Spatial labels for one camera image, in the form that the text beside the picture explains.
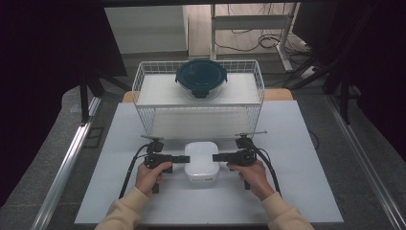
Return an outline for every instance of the white base of basket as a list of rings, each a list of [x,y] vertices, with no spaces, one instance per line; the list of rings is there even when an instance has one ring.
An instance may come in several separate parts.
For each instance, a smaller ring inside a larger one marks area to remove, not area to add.
[[[236,138],[249,132],[245,108],[157,109],[152,136],[165,139]]]

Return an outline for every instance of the white container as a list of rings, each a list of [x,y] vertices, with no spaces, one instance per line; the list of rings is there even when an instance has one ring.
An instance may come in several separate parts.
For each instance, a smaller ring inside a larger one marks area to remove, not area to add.
[[[255,60],[217,60],[227,83],[215,98],[197,101],[175,82],[186,61],[141,62],[133,102],[147,135],[165,139],[235,138],[254,132],[263,102],[263,80]]]
[[[185,165],[189,181],[210,183],[217,179],[220,166],[213,162],[213,154],[218,154],[218,147],[213,142],[193,142],[185,147],[185,156],[191,157],[191,163]]]

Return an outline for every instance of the white wall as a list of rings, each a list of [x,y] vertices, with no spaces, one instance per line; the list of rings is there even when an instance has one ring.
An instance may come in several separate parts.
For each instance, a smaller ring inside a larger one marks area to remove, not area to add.
[[[182,6],[106,8],[122,54],[186,51]]]

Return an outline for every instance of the black curtain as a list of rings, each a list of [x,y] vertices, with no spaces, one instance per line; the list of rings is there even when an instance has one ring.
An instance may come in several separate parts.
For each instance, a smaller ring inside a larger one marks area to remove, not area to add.
[[[46,139],[63,94],[80,84],[80,74],[98,78],[98,73],[126,72],[102,6],[43,1],[0,5],[3,205]]]
[[[406,161],[406,2],[380,1],[347,61],[359,107]]]

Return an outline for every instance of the wooden surface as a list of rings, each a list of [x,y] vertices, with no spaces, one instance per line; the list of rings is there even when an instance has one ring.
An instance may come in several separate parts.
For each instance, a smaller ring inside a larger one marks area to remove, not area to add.
[[[292,101],[292,94],[288,89],[264,89],[265,101]],[[126,92],[123,97],[123,103],[132,103],[132,92]]]

